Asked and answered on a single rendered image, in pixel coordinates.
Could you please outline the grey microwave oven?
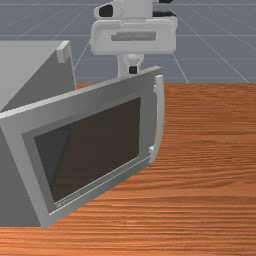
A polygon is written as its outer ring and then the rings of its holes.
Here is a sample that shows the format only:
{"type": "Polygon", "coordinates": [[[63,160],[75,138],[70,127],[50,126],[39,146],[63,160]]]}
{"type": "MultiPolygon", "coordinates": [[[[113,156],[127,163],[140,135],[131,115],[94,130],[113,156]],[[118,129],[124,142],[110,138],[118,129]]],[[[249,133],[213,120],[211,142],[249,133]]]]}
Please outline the grey microwave oven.
{"type": "Polygon", "coordinates": [[[162,70],[75,84],[67,41],[0,41],[0,228],[46,228],[156,159],[162,70]]]}

